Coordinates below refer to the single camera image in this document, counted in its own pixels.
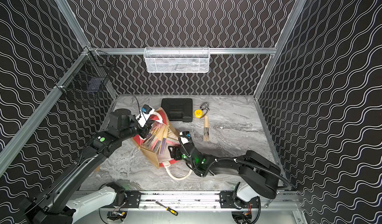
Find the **red jute tote bag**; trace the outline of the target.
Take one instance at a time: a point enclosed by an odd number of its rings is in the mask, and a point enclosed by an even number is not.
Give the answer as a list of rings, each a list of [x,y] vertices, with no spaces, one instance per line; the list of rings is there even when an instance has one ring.
[[[142,138],[136,135],[132,138],[133,143],[156,168],[164,167],[172,179],[176,181],[187,179],[192,174],[192,170],[183,177],[176,177],[170,171],[171,165],[177,160],[171,157],[169,148],[180,147],[180,143],[179,133],[171,125],[165,110],[156,109],[148,120],[153,121],[153,125],[147,137]]]

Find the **bamboo fan floral white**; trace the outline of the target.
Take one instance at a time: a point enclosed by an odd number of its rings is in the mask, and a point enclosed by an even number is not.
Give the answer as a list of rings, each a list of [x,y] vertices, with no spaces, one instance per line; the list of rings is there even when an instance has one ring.
[[[209,118],[206,115],[204,117],[204,135],[203,135],[203,141],[209,142],[210,141],[210,124],[209,124]]]

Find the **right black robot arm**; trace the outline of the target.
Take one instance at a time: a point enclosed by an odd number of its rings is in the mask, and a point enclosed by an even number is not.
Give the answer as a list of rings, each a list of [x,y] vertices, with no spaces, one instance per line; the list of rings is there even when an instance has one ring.
[[[233,175],[243,179],[236,184],[228,198],[221,198],[222,205],[235,209],[247,208],[250,202],[260,197],[274,199],[279,190],[291,189],[291,183],[282,176],[281,169],[260,154],[248,150],[238,157],[217,157],[198,151],[188,139],[178,146],[168,147],[171,158],[183,160],[197,176]]]

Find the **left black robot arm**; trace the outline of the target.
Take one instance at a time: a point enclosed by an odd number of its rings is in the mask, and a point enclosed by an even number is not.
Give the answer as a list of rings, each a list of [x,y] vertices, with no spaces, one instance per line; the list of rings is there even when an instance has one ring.
[[[74,192],[121,147],[123,141],[137,135],[141,138],[148,135],[153,123],[150,117],[154,111],[149,105],[144,105],[139,115],[133,115],[128,109],[111,112],[107,128],[90,138],[68,170],[41,194],[21,201],[21,217],[30,224],[72,223],[74,210],[67,203]]]

